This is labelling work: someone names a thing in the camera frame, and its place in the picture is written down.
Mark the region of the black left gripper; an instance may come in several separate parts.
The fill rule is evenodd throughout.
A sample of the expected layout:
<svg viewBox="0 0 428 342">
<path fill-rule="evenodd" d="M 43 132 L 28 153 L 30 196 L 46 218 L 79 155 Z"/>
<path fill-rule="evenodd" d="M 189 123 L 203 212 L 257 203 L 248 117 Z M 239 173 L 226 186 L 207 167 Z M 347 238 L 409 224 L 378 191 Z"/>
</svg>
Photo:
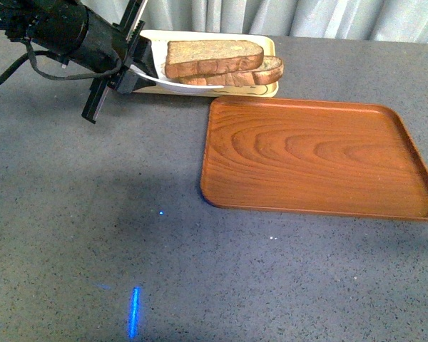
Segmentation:
<svg viewBox="0 0 428 342">
<path fill-rule="evenodd" d="M 147 76 L 158 78 L 152 42 L 141 36 L 144 22 L 140 17 L 145 7 L 145 1 L 129 1 L 121 22 L 112 26 L 99 16 L 89 14 L 88 34 L 83 42 L 83 46 L 89 48 L 88 57 L 92 61 L 103 62 L 111 57 L 114 66 L 111 71 L 95 77 L 90 86 L 82 117 L 91 123 L 95 123 L 109 89 L 127 95 L 156 86 L 154 81 L 131 70 L 131 66 L 135 66 Z"/>
</svg>

